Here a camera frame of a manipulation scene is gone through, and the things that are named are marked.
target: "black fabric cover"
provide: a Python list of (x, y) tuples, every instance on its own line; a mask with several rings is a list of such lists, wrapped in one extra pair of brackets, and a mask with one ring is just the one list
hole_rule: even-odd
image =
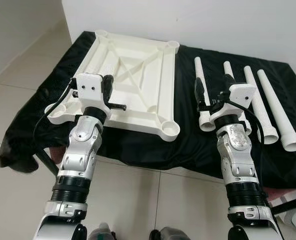
[[(18, 112), (2, 142), (0, 167), (9, 166), (26, 173), (38, 168), (32, 157), (36, 152), (32, 141), (34, 126), (45, 107), (61, 96), (94, 40), (93, 32), (82, 33)], [(196, 111), (193, 92), (196, 56), (201, 57), (211, 99), (215, 99), (224, 89), (224, 61), (230, 61), (237, 82), (245, 82), (243, 67), (251, 66), (272, 125), (276, 126), (256, 75), (257, 70), (264, 69), (296, 131), (296, 75), (288, 64), (182, 45), (175, 59), (174, 119), (181, 128), (177, 139), (165, 142), (157, 135), (106, 127), (100, 155), (118, 159), (131, 166), (162, 170), (181, 166), (222, 177), (216, 135), (214, 132), (202, 132), (198, 125), (199, 113)], [(38, 146), (47, 148), (67, 145), (68, 134), (74, 125), (74, 122), (54, 125), (46, 119), (38, 131)], [(252, 126), (250, 138), (251, 154), (257, 166), (260, 146), (256, 126)], [(264, 146), (262, 162), (263, 184), (266, 187), (296, 188), (296, 152), (286, 152), (278, 141)]]

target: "robotic arm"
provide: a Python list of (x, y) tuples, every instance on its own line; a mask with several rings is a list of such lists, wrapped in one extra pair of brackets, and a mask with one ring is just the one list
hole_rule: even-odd
[(86, 200), (102, 143), (103, 124), (110, 117), (111, 108), (126, 109), (125, 105), (108, 102), (112, 76), (82, 73), (76, 76), (76, 83), (75, 96), (82, 102), (83, 115), (69, 134), (70, 144), (34, 240), (86, 240), (87, 229), (81, 220), (87, 214)]
[(221, 170), (229, 200), (228, 218), (233, 224), (229, 240), (282, 240), (281, 232), (262, 194), (258, 176), (250, 155), (251, 141), (244, 125), (238, 120), (248, 108), (256, 88), (250, 84), (236, 84), (230, 75), (228, 90), (218, 96), (212, 106), (206, 106), (203, 86), (197, 78), (195, 96), (199, 111), (210, 111), (210, 123), (216, 126), (217, 148), (221, 156)]

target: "black cable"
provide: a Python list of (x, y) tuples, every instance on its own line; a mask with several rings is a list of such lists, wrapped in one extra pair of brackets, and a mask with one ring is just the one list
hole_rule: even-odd
[[(259, 119), (255, 116), (255, 114), (250, 111), (249, 109), (235, 103), (235, 102), (232, 102), (231, 100), (226, 100), (225, 101), (226, 103), (230, 104), (230, 105), (233, 105), (235, 106), (236, 108), (239, 108), (241, 110), (243, 110), (244, 112), (247, 112), (251, 115), (252, 119), (255, 121), (255, 123), (257, 124), (258, 126), (258, 129), (259, 129), (259, 132), (260, 132), (260, 145), (261, 145), (261, 153), (260, 153), (260, 160), (259, 160), (259, 175), (258, 175), (258, 178), (259, 178), (259, 186), (261, 188), (261, 194), (262, 194), (262, 197), (263, 197), (263, 201), (264, 201), (264, 204), (266, 204), (267, 207), (269, 207), (269, 203), (268, 203), (268, 200), (267, 200), (267, 194), (263, 191), (263, 183), (262, 183), (262, 150), (263, 150), (263, 146), (264, 146), (264, 135), (263, 135), (263, 129), (262, 129), (262, 126), (261, 126), (261, 123), (259, 121)], [(275, 218), (274, 214), (271, 213), (272, 215), (272, 218), (274, 220), (274, 222), (276, 223), (276, 226), (281, 234), (281, 238), (284, 240), (284, 237), (282, 235), (282, 232), (279, 228), (279, 225), (277, 223), (277, 219)]]
[(43, 116), (39, 119), (39, 121), (35, 125), (34, 130), (33, 130), (33, 142), (36, 146), (37, 146), (36, 132), (38, 130), (40, 123), (64, 100), (64, 98), (68, 95), (71, 88), (72, 88), (72, 82), (69, 83), (67, 89), (62, 94), (62, 96), (59, 98), (59, 100), (45, 114), (43, 114)]

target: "white plastic tube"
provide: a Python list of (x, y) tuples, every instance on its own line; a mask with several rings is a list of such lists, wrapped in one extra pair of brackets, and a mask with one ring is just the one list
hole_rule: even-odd
[(268, 100), (270, 109), (277, 123), (283, 148), (288, 152), (296, 151), (296, 132), (294, 131), (280, 101), (274, 92), (266, 74), (263, 70), (257, 72), (264, 94)]
[[(224, 68), (225, 74), (229, 74), (234, 78), (229, 61), (225, 61), (223, 63), (223, 68)], [(251, 129), (251, 125), (250, 125), (249, 121), (246, 119), (246, 116), (244, 115), (244, 112), (242, 112), (241, 116), (239, 117), (239, 121), (244, 121), (246, 123), (246, 134), (249, 135), (251, 133), (252, 129)]]
[[(279, 139), (277, 130), (271, 125), (266, 108), (264, 107), (262, 98), (260, 96), (256, 81), (254, 80), (251, 68), (249, 66), (245, 66), (243, 71), (244, 71), (244, 75), (246, 77), (247, 83), (252, 84), (257, 88), (256, 92), (253, 95), (251, 104), (253, 107), (253, 112), (258, 118), (258, 120), (260, 121), (263, 129), (264, 144), (273, 144)], [(260, 141), (261, 138), (260, 138), (259, 130), (257, 131), (257, 135)]]
[[(194, 59), (194, 66), (196, 68), (196, 77), (201, 79), (203, 88), (204, 88), (204, 101), (207, 106), (210, 105), (209, 101), (209, 96), (208, 96), (208, 90), (207, 90), (207, 85), (206, 81), (203, 75), (203, 70), (202, 70), (202, 65), (201, 65), (201, 60), (200, 57), (196, 57)], [(200, 112), (200, 117), (199, 117), (199, 127), (202, 131), (204, 132), (211, 132), (215, 130), (215, 125), (210, 123), (210, 113), (209, 111), (202, 111)]]

